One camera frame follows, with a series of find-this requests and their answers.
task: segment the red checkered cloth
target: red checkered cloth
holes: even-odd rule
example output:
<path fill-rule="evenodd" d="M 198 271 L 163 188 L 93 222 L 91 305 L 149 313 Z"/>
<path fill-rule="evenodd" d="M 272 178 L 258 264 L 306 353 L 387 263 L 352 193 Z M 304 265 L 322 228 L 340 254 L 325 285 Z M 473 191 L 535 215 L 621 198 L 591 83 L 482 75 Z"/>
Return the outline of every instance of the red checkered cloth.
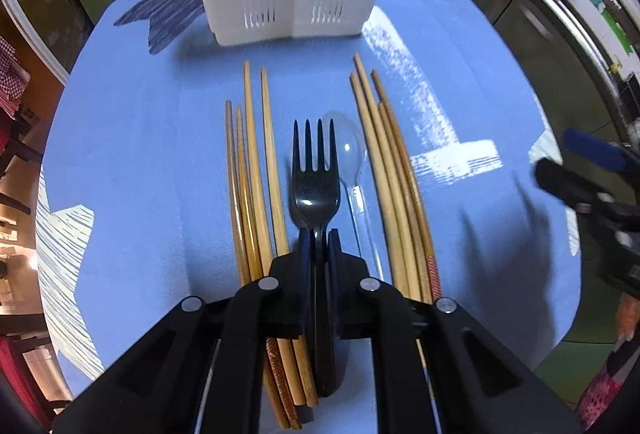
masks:
<path fill-rule="evenodd" d="M 0 90 L 7 100 L 20 99 L 30 78 L 15 61 L 14 47 L 0 36 Z"/>

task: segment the wooden chopstick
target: wooden chopstick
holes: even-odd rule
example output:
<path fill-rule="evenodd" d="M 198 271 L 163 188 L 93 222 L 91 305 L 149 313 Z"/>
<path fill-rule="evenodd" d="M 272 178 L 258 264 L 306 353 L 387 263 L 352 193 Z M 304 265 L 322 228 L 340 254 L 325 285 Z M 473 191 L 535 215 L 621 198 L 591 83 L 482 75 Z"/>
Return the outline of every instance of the wooden chopstick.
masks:
<path fill-rule="evenodd" d="M 394 168 L 398 174 L 398 180 L 400 181 L 400 190 L 402 192 L 402 198 L 404 199 L 404 207 L 406 208 L 407 217 L 409 220 L 409 229 L 411 230 L 411 240 L 414 247 L 415 262 L 418 267 L 418 277 L 420 283 L 420 292 L 422 293 L 422 301 L 428 304 L 433 303 L 431 298 L 431 285 L 429 284 L 429 272 L 427 271 L 427 258 L 424 254 L 424 248 L 422 247 L 422 240 L 420 238 L 420 226 L 418 225 L 418 216 L 415 210 L 413 198 L 409 191 L 409 183 L 407 182 L 404 170 L 402 169 L 402 160 L 400 159 L 400 152 L 398 150 L 398 143 L 396 143 L 393 131 L 391 129 L 391 121 L 389 119 L 388 112 L 384 103 L 378 103 L 378 110 L 380 110 L 380 116 L 382 117 L 382 124 L 385 127 L 386 137 L 391 147 L 391 155 L 394 159 Z"/>
<path fill-rule="evenodd" d="M 226 132 L 227 132 L 227 160 L 229 159 L 228 153 L 228 133 L 229 133 L 229 106 L 227 106 L 227 122 L 226 122 Z M 260 265 L 260 256 L 258 254 L 257 243 L 255 242 L 255 223 L 253 217 L 253 208 L 251 205 L 251 195 L 249 194 L 249 180 L 246 172 L 246 156 L 244 154 L 244 135 L 242 133 L 242 112 L 240 107 L 236 108 L 236 139 L 238 140 L 238 185 L 239 185 L 239 199 L 241 202 L 241 218 L 242 218 L 242 231 L 245 239 L 244 250 L 246 252 L 246 258 L 248 260 L 248 270 L 249 270 L 249 281 L 258 280 L 262 277 L 262 266 Z M 234 168 L 235 170 L 235 157 L 233 158 Z M 236 235 L 240 236 L 239 230 L 234 233 L 234 240 Z M 276 384 L 276 379 L 273 375 L 273 364 L 271 363 L 271 357 L 268 356 L 270 364 L 264 364 L 264 368 L 262 371 L 262 378 L 264 381 L 264 385 L 267 389 L 267 395 L 269 396 L 269 401 L 271 401 L 271 407 L 273 408 L 273 413 L 276 417 L 278 425 L 282 429 L 290 428 L 289 418 L 287 417 L 287 412 L 285 411 L 285 407 L 280 396 L 278 386 Z"/>
<path fill-rule="evenodd" d="M 388 245 L 389 260 L 391 271 L 394 278 L 396 288 L 405 297 L 409 296 L 409 284 L 406 277 L 406 268 L 402 259 L 402 245 L 400 243 L 400 233 L 398 230 L 398 221 L 396 220 L 396 211 L 391 199 L 391 191 L 386 179 L 385 165 L 382 162 L 382 153 L 380 152 L 380 144 L 376 137 L 376 131 L 373 128 L 367 101 L 365 100 L 362 86 L 358 76 L 351 73 L 351 88 L 356 99 L 362 128 L 364 129 L 365 139 L 367 141 L 367 149 L 371 157 L 371 166 L 373 168 L 373 178 L 378 189 L 378 200 L 380 201 L 380 211 L 382 213 L 382 222 L 385 226 L 386 243 Z"/>
<path fill-rule="evenodd" d="M 262 191 L 262 176 L 260 175 L 260 159 L 258 157 L 258 140 L 255 134 L 255 116 L 254 116 L 254 96 L 251 90 L 251 73 L 249 70 L 249 62 L 244 62 L 244 112 L 246 117 L 246 146 L 249 155 L 249 176 L 251 182 L 251 195 L 254 204 L 255 224 L 258 235 L 258 249 L 260 250 L 260 261 L 262 263 L 262 272 L 269 274 L 271 262 L 273 261 L 273 250 L 271 249 L 271 237 L 269 235 L 269 224 L 267 221 L 267 210 L 264 204 L 264 192 Z M 278 388 L 282 391 L 287 388 L 288 394 L 293 390 L 296 392 L 296 399 L 293 403 L 305 403 L 305 393 L 300 383 L 300 375 L 298 374 L 298 366 L 296 357 L 293 353 L 293 345 L 291 340 L 286 338 L 278 338 L 279 357 L 278 362 L 284 366 L 286 379 L 284 382 L 278 380 L 279 375 L 274 373 Z M 283 398 L 282 403 L 287 411 L 289 422 L 292 428 L 294 421 L 298 420 L 298 414 L 295 407 L 291 410 L 287 409 Z"/>
<path fill-rule="evenodd" d="M 242 229 L 242 210 L 240 208 L 240 190 L 238 187 L 238 169 L 236 167 L 236 146 L 234 141 L 234 115 L 230 100 L 225 101 L 225 128 L 231 228 L 234 236 L 234 248 L 236 250 L 240 285 L 244 286 L 251 282 L 251 274 L 249 272 L 246 248 L 244 246 L 244 229 Z"/>
<path fill-rule="evenodd" d="M 284 208 L 282 205 L 282 193 L 280 192 L 280 178 L 278 177 L 278 158 L 273 138 L 273 120 L 271 118 L 271 101 L 269 99 L 269 81 L 265 67 L 260 72 L 262 84 L 262 124 L 264 127 L 264 151 L 267 159 L 267 178 L 269 180 L 269 201 L 271 204 L 271 221 L 273 223 L 273 237 L 276 242 L 278 256 L 290 253 L 287 227 L 284 220 Z M 304 337 L 293 340 L 293 350 L 298 363 L 297 383 L 302 384 L 303 403 L 296 401 L 296 393 L 291 387 L 293 402 L 296 405 L 306 403 L 309 407 L 318 406 L 318 393 L 314 382 L 309 362 L 306 341 Z"/>
<path fill-rule="evenodd" d="M 404 170 L 404 175 L 409 182 L 412 199 L 414 200 L 414 208 L 417 212 L 418 225 L 420 227 L 420 238 L 422 239 L 422 247 L 424 248 L 424 253 L 427 258 L 427 270 L 429 272 L 431 298 L 433 300 L 436 300 L 442 297 L 442 290 L 440 289 L 440 276 L 438 274 L 438 265 L 436 263 L 435 250 L 433 249 L 433 238 L 431 237 L 431 232 L 429 230 L 429 224 L 424 210 L 424 202 L 422 201 L 422 195 L 420 194 L 420 189 L 418 188 L 418 181 L 415 178 L 414 169 L 411 166 L 411 159 L 409 158 L 409 153 L 406 150 L 406 144 L 404 143 L 404 138 L 402 137 L 400 126 L 398 125 L 398 120 L 396 119 L 396 115 L 394 114 L 391 104 L 389 103 L 389 99 L 386 96 L 385 88 L 382 85 L 382 80 L 380 80 L 380 75 L 375 69 L 371 71 L 371 78 L 373 79 L 373 83 L 376 86 L 376 91 L 378 91 L 380 100 L 386 107 L 389 121 L 391 123 L 391 130 L 393 131 L 396 143 L 398 144 L 400 159 L 402 160 L 402 169 Z"/>
<path fill-rule="evenodd" d="M 246 171 L 246 155 L 244 153 L 244 133 L 242 132 L 242 110 L 236 107 L 236 133 L 238 141 L 238 185 L 240 190 L 240 203 L 242 208 L 242 229 L 244 230 L 244 245 L 246 258 L 249 264 L 251 280 L 262 278 L 262 265 L 260 264 L 260 252 L 258 240 L 255 236 L 254 207 L 251 202 L 249 188 L 249 174 Z"/>
<path fill-rule="evenodd" d="M 404 264 L 406 266 L 409 297 L 413 300 L 420 301 L 422 299 L 420 294 L 420 277 L 418 276 L 418 267 L 415 263 L 414 245 L 411 240 L 411 230 L 409 228 L 406 208 L 404 207 L 404 199 L 402 198 L 400 182 L 398 181 L 398 173 L 396 173 L 396 169 L 394 168 L 391 149 L 386 138 L 385 129 L 382 124 L 382 118 L 380 117 L 376 100 L 373 98 L 373 91 L 369 84 L 369 78 L 364 71 L 364 66 L 362 65 L 362 61 L 358 53 L 353 55 L 353 62 L 356 65 L 360 84 L 367 100 L 367 106 L 369 107 L 369 113 L 373 121 L 373 128 L 375 129 L 376 137 L 380 144 L 380 151 L 382 152 L 383 165 L 385 165 L 386 168 L 386 178 L 389 183 L 391 200 L 396 211 L 396 221 L 398 221 L 402 258 L 404 259 Z"/>

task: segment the fork tines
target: fork tines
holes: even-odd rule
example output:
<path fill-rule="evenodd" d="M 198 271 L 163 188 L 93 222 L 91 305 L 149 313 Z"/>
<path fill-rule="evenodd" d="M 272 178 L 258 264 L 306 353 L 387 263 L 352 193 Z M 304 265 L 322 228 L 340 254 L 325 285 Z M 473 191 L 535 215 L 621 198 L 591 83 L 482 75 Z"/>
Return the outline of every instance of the fork tines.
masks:
<path fill-rule="evenodd" d="M 293 123 L 293 170 L 302 171 L 300 165 L 300 139 L 298 137 L 298 120 Z M 337 172 L 338 152 L 335 148 L 334 120 L 329 124 L 329 167 L 324 164 L 324 132 L 322 120 L 318 120 L 318 168 L 317 172 Z M 311 141 L 311 124 L 305 123 L 305 172 L 313 172 L 313 145 Z"/>

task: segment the drawer handle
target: drawer handle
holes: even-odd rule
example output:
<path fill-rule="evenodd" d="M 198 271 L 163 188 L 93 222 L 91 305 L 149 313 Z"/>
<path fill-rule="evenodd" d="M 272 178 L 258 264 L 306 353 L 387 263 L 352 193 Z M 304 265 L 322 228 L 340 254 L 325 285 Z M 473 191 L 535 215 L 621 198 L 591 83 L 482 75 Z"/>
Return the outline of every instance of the drawer handle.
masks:
<path fill-rule="evenodd" d="M 520 9 L 522 10 L 522 14 L 524 15 L 524 17 L 531 23 L 532 26 L 535 27 L 538 33 L 540 33 L 547 40 L 553 39 L 551 31 L 545 28 L 545 25 L 540 22 L 540 19 L 535 16 L 529 8 L 527 8 L 526 6 L 520 6 Z"/>

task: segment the blue tablecloth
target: blue tablecloth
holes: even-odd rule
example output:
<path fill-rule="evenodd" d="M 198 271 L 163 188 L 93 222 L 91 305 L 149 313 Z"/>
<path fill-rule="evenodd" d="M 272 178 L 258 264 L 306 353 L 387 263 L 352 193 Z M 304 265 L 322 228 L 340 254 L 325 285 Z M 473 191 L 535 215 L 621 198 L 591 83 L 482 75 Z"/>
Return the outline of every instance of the blue tablecloth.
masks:
<path fill-rule="evenodd" d="M 443 293 L 530 366 L 566 334 L 580 296 L 575 216 L 535 187 L 530 165 L 558 149 L 526 77 L 471 0 L 377 0 L 360 37 L 239 48 L 215 43 L 199 0 L 116 0 L 70 75 L 40 178 L 40 283 L 73 393 L 184 296 L 237 290 L 224 100 L 242 104 L 242 62 L 252 64 L 258 127 L 259 67 L 268 68 L 286 191 L 295 119 L 334 109 L 359 121 L 348 80 L 355 51 L 395 107 Z M 368 163 L 362 185 L 382 246 Z M 357 253 L 347 204 L 332 226 Z M 368 341 L 341 346 L 340 364 L 344 382 L 305 428 L 374 432 Z M 275 428 L 268 400 L 262 410 L 262 428 Z"/>

